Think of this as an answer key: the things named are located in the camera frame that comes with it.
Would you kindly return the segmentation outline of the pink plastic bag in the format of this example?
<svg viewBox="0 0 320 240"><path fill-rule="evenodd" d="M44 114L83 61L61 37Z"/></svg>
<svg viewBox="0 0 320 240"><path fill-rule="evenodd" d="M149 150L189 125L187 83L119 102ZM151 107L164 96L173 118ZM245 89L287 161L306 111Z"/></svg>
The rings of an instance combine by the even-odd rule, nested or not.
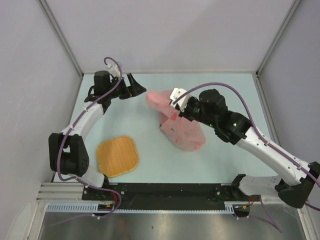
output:
<svg viewBox="0 0 320 240"><path fill-rule="evenodd" d="M171 90L150 91L145 100L149 107L158 112L159 129L179 149L188 152L200 150L206 137L197 121L178 116L178 110L170 106Z"/></svg>

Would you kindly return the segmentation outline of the woven bamboo tray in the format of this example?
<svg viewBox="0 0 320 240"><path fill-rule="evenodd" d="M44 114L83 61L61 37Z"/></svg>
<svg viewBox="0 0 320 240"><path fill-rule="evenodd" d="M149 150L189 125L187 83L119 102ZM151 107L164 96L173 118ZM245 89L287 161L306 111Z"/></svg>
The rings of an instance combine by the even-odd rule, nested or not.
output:
<svg viewBox="0 0 320 240"><path fill-rule="evenodd" d="M125 135L102 142L96 159L98 170L109 178L133 171L140 162L134 140Z"/></svg>

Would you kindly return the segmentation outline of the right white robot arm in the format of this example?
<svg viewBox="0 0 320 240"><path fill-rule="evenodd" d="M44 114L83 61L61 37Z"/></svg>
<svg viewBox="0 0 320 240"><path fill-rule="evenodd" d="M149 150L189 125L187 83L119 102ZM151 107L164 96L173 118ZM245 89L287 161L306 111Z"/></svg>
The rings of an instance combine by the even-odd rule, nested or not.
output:
<svg viewBox="0 0 320 240"><path fill-rule="evenodd" d="M320 176L318 162L298 159L267 139L251 120L229 110L224 96L216 89L204 90L199 97L193 97L182 88L174 88L169 98L180 117L213 128L223 142L248 151L276 172L272 177L239 174L230 188L235 200L265 195L278 197L296 209L307 203Z"/></svg>

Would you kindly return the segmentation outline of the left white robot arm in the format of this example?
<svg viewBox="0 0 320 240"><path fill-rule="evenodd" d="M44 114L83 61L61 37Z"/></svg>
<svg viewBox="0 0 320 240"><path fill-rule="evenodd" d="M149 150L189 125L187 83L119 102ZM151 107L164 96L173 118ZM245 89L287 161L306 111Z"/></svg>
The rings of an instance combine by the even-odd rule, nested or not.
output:
<svg viewBox="0 0 320 240"><path fill-rule="evenodd" d="M49 161L63 182L76 180L93 188L100 200L110 196L108 177L90 165L85 139L96 122L104 116L113 99L126 100L137 97L147 90L131 73L126 75L129 85L120 73L107 70L95 72L84 105L74 122L48 138Z"/></svg>

